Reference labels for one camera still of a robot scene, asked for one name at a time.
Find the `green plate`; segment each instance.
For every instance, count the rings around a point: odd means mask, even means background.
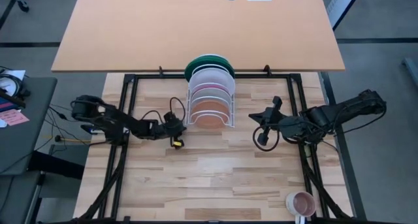
[[[229,74],[233,78],[235,78],[234,69],[231,66],[231,64],[229,64],[229,62],[225,58],[220,57],[220,56],[216,56],[216,55],[205,55],[205,56],[200,56],[200,57],[194,59],[191,63],[189,63],[187,65],[187,67],[185,68],[185,71],[184,71],[185,79],[187,81],[190,81],[190,78],[192,76],[193,71],[197,67],[200,67],[201,65],[208,65],[207,67],[203,67],[201,70],[209,68],[209,67],[219,68],[217,66],[209,66],[210,64],[219,65],[219,66],[224,67],[225,69],[228,70]]]

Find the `wooden tabletop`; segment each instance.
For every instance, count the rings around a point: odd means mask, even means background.
[[[77,0],[52,71],[180,71],[203,54],[238,71],[344,70],[323,0]]]
[[[104,101],[118,105],[122,80],[122,73],[107,75]],[[302,81],[308,107],[325,104],[317,73],[302,73]],[[140,80],[134,116],[141,118],[151,109],[164,114],[169,111],[171,97],[185,102],[186,91],[185,80]],[[294,220],[284,200],[292,191],[304,191],[297,146],[281,140],[272,152],[262,152],[251,141],[257,123],[248,114],[272,106],[275,95],[283,100],[281,112],[291,115],[285,80],[236,80],[235,128],[209,131],[190,126],[181,150],[172,149],[168,139],[150,141],[131,136],[118,219]],[[174,111],[181,117],[179,104]],[[274,139],[270,135],[269,143]],[[93,137],[94,142],[103,140],[103,136]],[[325,140],[334,144],[331,136]],[[74,217],[83,214],[102,189],[109,150],[110,145],[90,148]],[[325,189],[351,215],[338,153],[321,143],[317,154]]]

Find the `mug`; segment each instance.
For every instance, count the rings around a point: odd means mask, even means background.
[[[292,192],[286,197],[286,208],[295,215],[296,224],[305,224],[305,219],[315,213],[315,199],[305,191]]]

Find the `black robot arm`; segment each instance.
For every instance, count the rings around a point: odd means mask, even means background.
[[[186,127],[171,111],[164,115],[165,122],[161,124],[158,120],[137,120],[118,110],[114,105],[106,104],[98,97],[83,95],[72,102],[71,116],[75,120],[91,123],[96,129],[102,130],[106,140],[115,145],[123,144],[126,129],[137,138],[146,140],[174,138],[176,145],[181,144],[176,148],[184,145],[178,137]]]
[[[270,149],[261,147],[266,146],[270,130],[280,131],[283,139],[290,143],[318,143],[322,141],[326,134],[334,134],[337,126],[357,116],[381,114],[380,117],[370,122],[372,123],[386,113],[386,102],[382,100],[377,92],[371,90],[366,90],[359,96],[336,105],[309,108],[299,112],[299,116],[283,115],[279,111],[281,106],[279,97],[274,97],[273,103],[274,106],[266,108],[264,112],[249,115],[251,119],[260,124],[256,131],[263,129],[257,141],[255,137],[253,137],[253,141],[260,150],[265,152],[273,150],[279,139],[278,135],[275,145]]]

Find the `pink sticky note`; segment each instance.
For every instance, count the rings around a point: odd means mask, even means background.
[[[18,112],[16,109],[0,112],[0,119],[4,120],[10,126],[29,121],[26,116]]]

